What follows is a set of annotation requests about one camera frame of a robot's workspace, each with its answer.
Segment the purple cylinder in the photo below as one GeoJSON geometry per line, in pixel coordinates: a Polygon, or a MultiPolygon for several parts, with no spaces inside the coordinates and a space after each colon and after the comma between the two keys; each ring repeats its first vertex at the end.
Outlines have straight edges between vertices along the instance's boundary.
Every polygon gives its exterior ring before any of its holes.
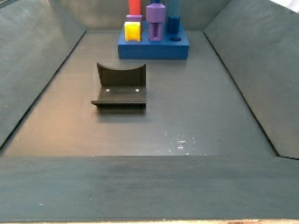
{"type": "Polygon", "coordinates": [[[165,18],[165,7],[161,3],[145,6],[145,21],[148,23],[163,23],[165,18]]]}

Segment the curved cutout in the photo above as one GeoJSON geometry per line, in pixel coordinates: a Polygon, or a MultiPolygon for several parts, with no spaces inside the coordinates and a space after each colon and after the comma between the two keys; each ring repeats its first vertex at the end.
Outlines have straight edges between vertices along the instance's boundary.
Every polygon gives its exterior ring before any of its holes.
{"type": "Polygon", "coordinates": [[[145,105],[145,64],[129,69],[115,69],[97,63],[100,91],[96,101],[100,106],[145,105]]]}

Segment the colored blocks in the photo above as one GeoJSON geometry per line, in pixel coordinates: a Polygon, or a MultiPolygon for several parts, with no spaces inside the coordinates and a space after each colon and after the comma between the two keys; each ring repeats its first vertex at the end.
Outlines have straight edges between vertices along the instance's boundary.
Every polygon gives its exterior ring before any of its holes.
{"type": "Polygon", "coordinates": [[[121,31],[117,41],[117,53],[121,60],[187,60],[189,42],[180,25],[180,33],[169,34],[164,31],[163,41],[148,40],[148,23],[143,22],[141,41],[125,41],[121,31]]]}
{"type": "Polygon", "coordinates": [[[143,15],[127,15],[125,16],[125,21],[127,22],[143,22],[143,15]]]}
{"type": "Polygon", "coordinates": [[[141,0],[128,0],[131,15],[141,15],[141,0]]]}
{"type": "Polygon", "coordinates": [[[141,25],[139,22],[125,22],[125,41],[129,40],[141,40],[141,25]]]}
{"type": "Polygon", "coordinates": [[[161,23],[165,17],[165,7],[160,3],[145,6],[145,21],[148,23],[161,23]]]}

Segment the dark gray surface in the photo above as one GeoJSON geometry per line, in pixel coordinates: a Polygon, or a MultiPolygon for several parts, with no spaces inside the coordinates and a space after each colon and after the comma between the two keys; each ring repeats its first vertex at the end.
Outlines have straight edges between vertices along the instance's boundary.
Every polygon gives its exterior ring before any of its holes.
{"type": "Polygon", "coordinates": [[[119,31],[85,34],[4,156],[272,157],[208,40],[199,31],[187,35],[187,60],[144,61],[119,60],[119,31]],[[89,103],[99,97],[97,62],[123,69],[147,64],[144,113],[100,113],[89,103]]]}
{"type": "Polygon", "coordinates": [[[284,157],[299,158],[299,15],[235,0],[205,29],[256,119],[284,157]]]}
{"type": "MultiPolygon", "coordinates": [[[[201,31],[231,0],[183,0],[185,30],[201,31]]],[[[128,13],[127,0],[60,0],[88,30],[120,30],[128,13]]]]}
{"type": "Polygon", "coordinates": [[[0,145],[85,31],[56,2],[0,9],[0,145]]]}
{"type": "Polygon", "coordinates": [[[1,222],[299,219],[298,169],[278,157],[7,157],[1,222]]]}

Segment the gray wall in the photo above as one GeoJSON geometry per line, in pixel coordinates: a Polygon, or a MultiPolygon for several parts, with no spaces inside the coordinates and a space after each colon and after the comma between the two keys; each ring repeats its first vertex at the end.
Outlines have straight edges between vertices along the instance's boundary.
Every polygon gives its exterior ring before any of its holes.
{"type": "Polygon", "coordinates": [[[0,9],[0,30],[1,145],[85,28],[56,0],[20,0],[0,9]]]}
{"type": "Polygon", "coordinates": [[[233,0],[204,30],[272,144],[299,158],[299,15],[233,0]]]}
{"type": "MultiPolygon", "coordinates": [[[[119,30],[128,13],[127,0],[60,0],[88,30],[119,30]]],[[[231,0],[181,0],[185,30],[203,30],[231,0]]]]}

